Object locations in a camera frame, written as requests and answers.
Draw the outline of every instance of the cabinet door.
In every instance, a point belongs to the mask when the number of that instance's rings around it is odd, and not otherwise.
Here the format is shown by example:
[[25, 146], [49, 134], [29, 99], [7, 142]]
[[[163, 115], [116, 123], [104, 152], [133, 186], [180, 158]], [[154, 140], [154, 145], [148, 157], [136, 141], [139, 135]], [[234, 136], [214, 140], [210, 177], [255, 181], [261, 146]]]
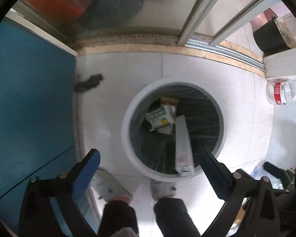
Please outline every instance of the cabinet door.
[[[40, 179], [54, 178], [61, 172], [68, 172], [75, 163], [76, 152], [75, 149], [72, 148], [34, 173], [34, 175], [38, 176]], [[29, 178], [0, 199], [0, 219], [5, 222], [5, 224], [7, 224], [8, 227], [10, 227], [10, 229], [16, 234], [19, 232], [19, 215], [28, 181]], [[63, 233], [67, 236], [72, 236], [67, 224], [65, 223], [56, 199], [51, 198], [51, 203]], [[96, 220], [92, 214], [86, 196], [83, 195], [81, 199], [76, 202], [76, 205], [93, 230], [97, 231], [99, 221]]]
[[75, 58], [0, 24], [0, 196], [74, 146]]

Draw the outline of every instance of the floor tile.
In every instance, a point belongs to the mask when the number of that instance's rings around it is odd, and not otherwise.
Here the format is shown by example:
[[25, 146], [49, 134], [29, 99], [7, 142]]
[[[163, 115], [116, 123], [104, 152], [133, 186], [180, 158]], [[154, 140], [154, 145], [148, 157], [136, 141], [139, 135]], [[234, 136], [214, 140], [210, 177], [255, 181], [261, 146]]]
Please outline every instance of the floor tile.
[[262, 161], [263, 159], [258, 159], [256, 161], [252, 161], [250, 163], [246, 163], [244, 165], [242, 165], [240, 168], [243, 169], [244, 171], [246, 171], [249, 175], [251, 175], [251, 173], [253, 172], [253, 170], [255, 169], [255, 167]]
[[161, 54], [94, 54], [78, 58], [81, 79], [102, 73], [104, 80], [79, 96], [80, 135], [85, 152], [96, 148], [101, 167], [112, 174], [142, 174], [128, 160], [121, 140], [121, 125], [133, 97], [161, 78]]
[[202, 58], [165, 54], [163, 78], [180, 74], [208, 79], [222, 94], [227, 135], [218, 159], [228, 167], [244, 164], [253, 128], [254, 74]]
[[154, 201], [150, 193], [150, 179], [146, 177], [114, 176], [126, 190], [132, 192], [131, 206], [136, 211], [140, 236], [150, 236], [153, 222]]
[[[209, 227], [224, 204], [223, 200], [217, 198], [205, 174], [178, 182], [175, 197], [184, 201], [194, 225], [201, 234]], [[152, 237], [155, 236], [162, 235], [154, 219]]]
[[89, 186], [90, 186], [90, 189], [91, 189], [91, 191], [93, 193], [93, 196], [95, 198], [95, 202], [96, 202], [96, 207], [97, 207], [98, 213], [102, 217], [102, 215], [103, 215], [103, 209], [104, 209], [104, 206], [106, 205], [106, 202], [95, 191], [95, 189], [92, 186], [92, 182], [93, 182], [93, 180], [91, 181], [91, 183], [90, 183]]
[[249, 44], [249, 50], [263, 57], [263, 51], [260, 50], [253, 37], [252, 26], [249, 23], [243, 26]]
[[254, 75], [254, 116], [250, 146], [245, 162], [265, 158], [273, 125], [274, 106], [266, 98], [266, 79]]

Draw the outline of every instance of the cardboard box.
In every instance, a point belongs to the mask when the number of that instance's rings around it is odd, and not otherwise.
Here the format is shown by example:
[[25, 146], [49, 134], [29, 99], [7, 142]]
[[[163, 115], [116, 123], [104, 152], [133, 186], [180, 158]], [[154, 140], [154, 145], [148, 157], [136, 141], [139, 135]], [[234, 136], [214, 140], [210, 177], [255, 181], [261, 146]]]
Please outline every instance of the cardboard box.
[[184, 115], [175, 118], [175, 169], [180, 176], [194, 174], [190, 134]]

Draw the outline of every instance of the black garbage bag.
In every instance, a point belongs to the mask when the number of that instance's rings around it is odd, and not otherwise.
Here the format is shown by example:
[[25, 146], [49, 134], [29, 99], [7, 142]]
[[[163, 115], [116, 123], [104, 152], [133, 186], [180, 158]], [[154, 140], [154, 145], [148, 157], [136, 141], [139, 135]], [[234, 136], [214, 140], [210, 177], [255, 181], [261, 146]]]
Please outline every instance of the black garbage bag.
[[146, 127], [145, 114], [161, 97], [178, 99], [176, 116], [185, 115], [190, 133], [195, 167], [198, 152], [212, 152], [219, 136], [219, 117], [214, 104], [201, 91], [183, 84], [161, 87], [147, 96], [136, 109], [130, 124], [130, 141], [137, 157], [147, 167], [160, 173], [175, 170], [175, 131], [172, 135]]

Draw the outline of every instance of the white trash can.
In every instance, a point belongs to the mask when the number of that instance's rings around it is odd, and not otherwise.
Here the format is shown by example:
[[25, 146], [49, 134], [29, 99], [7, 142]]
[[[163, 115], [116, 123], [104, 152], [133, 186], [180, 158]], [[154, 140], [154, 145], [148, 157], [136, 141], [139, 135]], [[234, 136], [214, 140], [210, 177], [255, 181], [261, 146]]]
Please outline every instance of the white trash can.
[[[161, 79], [145, 87], [133, 98], [123, 119], [122, 142], [128, 159], [147, 177], [163, 182], [200, 174], [198, 151], [217, 157], [226, 138], [222, 95], [208, 80], [191, 76]], [[161, 97], [178, 99], [176, 115], [185, 115], [195, 164], [191, 176], [180, 177], [175, 171], [175, 131], [172, 135], [150, 132], [143, 124], [146, 112]]]

